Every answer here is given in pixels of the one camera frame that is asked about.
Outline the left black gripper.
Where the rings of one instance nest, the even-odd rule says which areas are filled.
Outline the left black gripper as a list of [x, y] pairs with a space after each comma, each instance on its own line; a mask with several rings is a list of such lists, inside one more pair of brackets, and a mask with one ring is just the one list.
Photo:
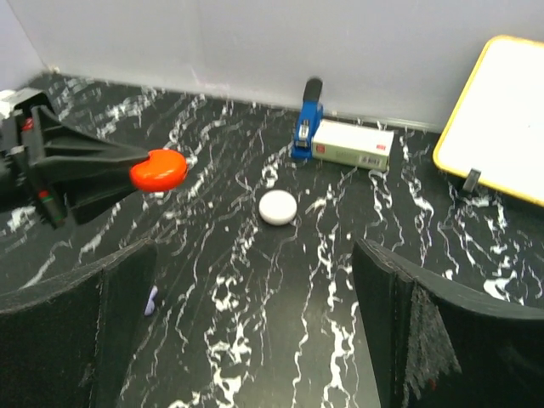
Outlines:
[[[22, 88], [22, 110], [1, 118], [1, 212], [33, 205], [44, 224], [58, 229], [67, 210], [40, 177], [91, 177], [128, 170], [149, 158], [147, 150], [97, 139], [60, 122], [49, 97]], [[137, 189], [127, 173], [107, 173], [60, 185], [77, 224], [87, 224]]]

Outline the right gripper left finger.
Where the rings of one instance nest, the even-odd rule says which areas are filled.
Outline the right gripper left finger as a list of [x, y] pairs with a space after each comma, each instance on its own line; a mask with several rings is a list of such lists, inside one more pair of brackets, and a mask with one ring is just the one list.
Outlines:
[[3, 407], [114, 407], [155, 279], [141, 240], [1, 296]]

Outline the white earbud charging case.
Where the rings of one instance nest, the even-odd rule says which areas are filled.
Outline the white earbud charging case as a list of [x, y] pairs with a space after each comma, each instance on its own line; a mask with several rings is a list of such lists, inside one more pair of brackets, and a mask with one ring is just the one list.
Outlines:
[[260, 217], [273, 226], [289, 224], [296, 217], [297, 209], [295, 197], [285, 190], [270, 190], [258, 203]]

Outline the red earbud charging case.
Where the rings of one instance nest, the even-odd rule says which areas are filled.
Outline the red earbud charging case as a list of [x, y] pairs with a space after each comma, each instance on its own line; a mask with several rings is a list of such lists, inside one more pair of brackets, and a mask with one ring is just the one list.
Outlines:
[[145, 192], [163, 192], [181, 185], [187, 175], [188, 165], [176, 150], [151, 150], [149, 158], [134, 165], [129, 171], [133, 186]]

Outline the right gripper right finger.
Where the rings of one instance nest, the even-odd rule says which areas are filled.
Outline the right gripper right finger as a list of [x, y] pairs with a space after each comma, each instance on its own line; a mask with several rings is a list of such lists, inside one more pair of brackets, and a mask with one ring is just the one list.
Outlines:
[[354, 287], [384, 407], [540, 407], [543, 312], [359, 239]]

